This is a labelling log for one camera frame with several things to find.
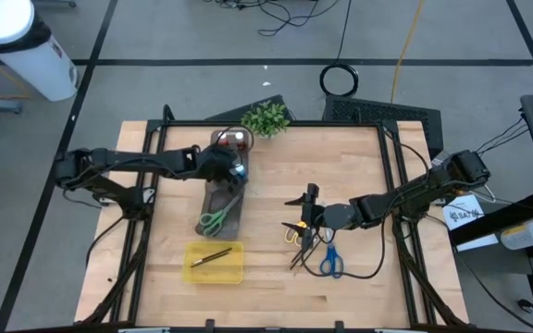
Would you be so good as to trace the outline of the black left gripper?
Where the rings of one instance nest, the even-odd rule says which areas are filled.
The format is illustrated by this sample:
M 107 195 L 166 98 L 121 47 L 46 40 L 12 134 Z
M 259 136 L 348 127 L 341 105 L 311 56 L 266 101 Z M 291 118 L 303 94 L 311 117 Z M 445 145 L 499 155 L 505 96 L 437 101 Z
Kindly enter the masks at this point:
M 247 165 L 247 158 L 235 150 L 221 145 L 209 145 L 200 153 L 200 178 L 207 181 L 228 181 L 228 191 L 239 194 L 247 180 L 234 178 L 231 170 L 240 159 L 241 165 Z

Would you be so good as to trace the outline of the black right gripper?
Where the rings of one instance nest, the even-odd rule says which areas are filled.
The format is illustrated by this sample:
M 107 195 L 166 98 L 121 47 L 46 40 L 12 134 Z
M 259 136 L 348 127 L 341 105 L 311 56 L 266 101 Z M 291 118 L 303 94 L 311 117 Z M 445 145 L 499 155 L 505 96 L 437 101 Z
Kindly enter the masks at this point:
M 306 192 L 297 199 L 285 202 L 285 205 L 301 205 L 302 221 L 307 225 L 306 229 L 297 224 L 282 222 L 282 225 L 294 232 L 303 233 L 302 248 L 312 247 L 314 236 L 320 228 L 331 230 L 343 230 L 353 228 L 354 209 L 343 203 L 335 203 L 328 206 L 318 205 L 316 199 L 319 187 L 314 183 L 307 185 Z

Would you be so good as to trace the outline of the yellow-handled scissors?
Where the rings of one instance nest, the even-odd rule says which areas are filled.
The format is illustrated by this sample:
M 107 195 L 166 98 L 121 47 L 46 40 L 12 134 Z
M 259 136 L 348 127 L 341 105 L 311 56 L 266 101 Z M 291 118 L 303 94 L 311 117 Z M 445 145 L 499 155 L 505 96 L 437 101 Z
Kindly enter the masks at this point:
M 303 222 L 303 221 L 299 221 L 296 223 L 297 225 L 300 225 L 304 228 L 307 227 L 306 223 Z M 287 242 L 287 243 L 292 243 L 298 247 L 301 246 L 301 237 L 300 237 L 300 233 L 297 233 L 297 232 L 294 232 L 292 229 L 286 229 L 285 233 L 284 233 L 284 240 Z

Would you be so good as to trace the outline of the green-handled scissors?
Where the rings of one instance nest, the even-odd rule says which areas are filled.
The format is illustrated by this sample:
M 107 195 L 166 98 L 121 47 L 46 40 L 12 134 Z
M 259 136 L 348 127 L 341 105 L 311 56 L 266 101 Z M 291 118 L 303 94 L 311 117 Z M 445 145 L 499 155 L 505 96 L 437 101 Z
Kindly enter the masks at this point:
M 241 199 L 241 195 L 235 196 L 227 205 L 214 213 L 204 213 L 199 217 L 199 225 L 202 234 L 206 237 L 215 237 L 223 228 L 224 221 L 231 208 Z

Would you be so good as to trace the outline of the blue-handled scissors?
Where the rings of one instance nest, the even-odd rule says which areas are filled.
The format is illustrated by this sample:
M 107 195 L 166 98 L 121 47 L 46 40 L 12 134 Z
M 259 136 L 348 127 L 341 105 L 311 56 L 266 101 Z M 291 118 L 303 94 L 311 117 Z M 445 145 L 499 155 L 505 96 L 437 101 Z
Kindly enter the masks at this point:
M 344 263 L 339 256 L 336 246 L 334 244 L 335 230 L 326 228 L 324 242 L 327 244 L 326 256 L 322 260 L 319 266 L 321 274 L 331 276 L 333 278 L 341 278 Z

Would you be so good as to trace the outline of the green plant in white pot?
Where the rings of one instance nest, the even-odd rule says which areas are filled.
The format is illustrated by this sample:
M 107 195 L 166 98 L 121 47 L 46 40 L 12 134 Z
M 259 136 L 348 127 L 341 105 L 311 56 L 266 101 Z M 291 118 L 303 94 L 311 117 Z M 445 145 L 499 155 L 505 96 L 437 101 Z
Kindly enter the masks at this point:
M 253 105 L 251 110 L 242 116 L 242 124 L 253 134 L 271 138 L 286 131 L 291 121 L 286 118 L 287 107 L 283 104 L 263 103 Z

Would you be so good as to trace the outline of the yellow translucent plastic bin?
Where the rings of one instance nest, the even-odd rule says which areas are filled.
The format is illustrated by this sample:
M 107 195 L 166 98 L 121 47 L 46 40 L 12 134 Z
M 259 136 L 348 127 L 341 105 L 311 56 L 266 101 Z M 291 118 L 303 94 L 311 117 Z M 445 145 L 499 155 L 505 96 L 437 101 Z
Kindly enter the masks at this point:
M 216 260 L 191 268 L 191 264 L 227 248 L 232 251 Z M 182 278 L 195 284 L 239 284 L 242 282 L 244 247 L 238 241 L 194 241 L 186 245 Z

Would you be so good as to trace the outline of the black perforated panel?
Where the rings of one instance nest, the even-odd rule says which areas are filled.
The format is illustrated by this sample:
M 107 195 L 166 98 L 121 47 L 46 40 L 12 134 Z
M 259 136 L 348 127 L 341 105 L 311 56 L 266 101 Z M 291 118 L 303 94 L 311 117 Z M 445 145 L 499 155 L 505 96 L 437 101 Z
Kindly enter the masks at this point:
M 340 96 L 326 98 L 323 120 L 351 121 L 358 118 L 367 123 L 381 120 L 419 121 L 423 126 L 430 157 L 434 158 L 444 148 L 439 110 Z

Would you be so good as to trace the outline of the white container with yellow label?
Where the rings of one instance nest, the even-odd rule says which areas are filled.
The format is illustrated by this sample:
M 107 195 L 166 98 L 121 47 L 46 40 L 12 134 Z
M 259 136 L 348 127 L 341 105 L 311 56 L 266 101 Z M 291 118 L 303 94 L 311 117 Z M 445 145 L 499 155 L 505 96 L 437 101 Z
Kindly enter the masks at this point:
M 501 233 L 502 245 L 512 251 L 533 246 L 533 219 L 523 224 L 508 228 Z

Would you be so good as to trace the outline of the white trash can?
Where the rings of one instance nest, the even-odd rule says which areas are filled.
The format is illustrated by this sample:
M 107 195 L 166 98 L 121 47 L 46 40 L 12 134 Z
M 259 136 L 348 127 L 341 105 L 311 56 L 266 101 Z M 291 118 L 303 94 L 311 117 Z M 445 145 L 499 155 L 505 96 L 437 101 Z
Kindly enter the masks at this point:
M 32 0 L 0 0 L 0 60 L 51 102 L 78 90 L 77 68 Z

